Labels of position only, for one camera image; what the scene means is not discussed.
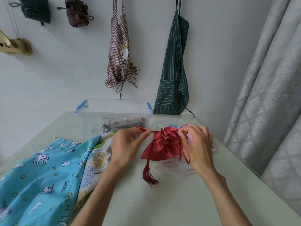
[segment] green striped apron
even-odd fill
[[[186,46],[189,23],[178,14],[176,0],[175,17],[169,33],[162,75],[154,106],[155,114],[181,114],[189,102],[183,53]]]

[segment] plastic box lid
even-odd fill
[[[91,98],[83,101],[75,110],[79,117],[94,113],[106,118],[150,118],[153,116],[153,109],[148,102],[142,100]]]

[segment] red drawstring bag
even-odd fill
[[[183,145],[177,132],[179,130],[175,127],[165,127],[161,128],[160,131],[153,132],[153,140],[146,147],[141,155],[141,159],[146,159],[146,165],[142,172],[143,179],[151,185],[157,184],[159,181],[154,179],[149,167],[150,160],[161,161],[174,158],[179,155],[179,161],[182,158]]]

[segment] clear plastic storage box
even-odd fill
[[[121,128],[155,126],[153,121],[150,125],[151,105],[141,100],[88,99],[76,108],[75,114],[82,120],[84,141]]]

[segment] gray fabric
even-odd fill
[[[262,180],[301,216],[301,116],[268,164]]]
[[[301,0],[273,1],[224,138],[230,151],[259,175],[287,178],[268,185],[294,199],[290,202],[296,206],[301,200],[300,174],[296,177],[301,163],[295,163],[301,137],[294,134],[301,114],[300,20]],[[278,160],[284,152],[290,160]]]

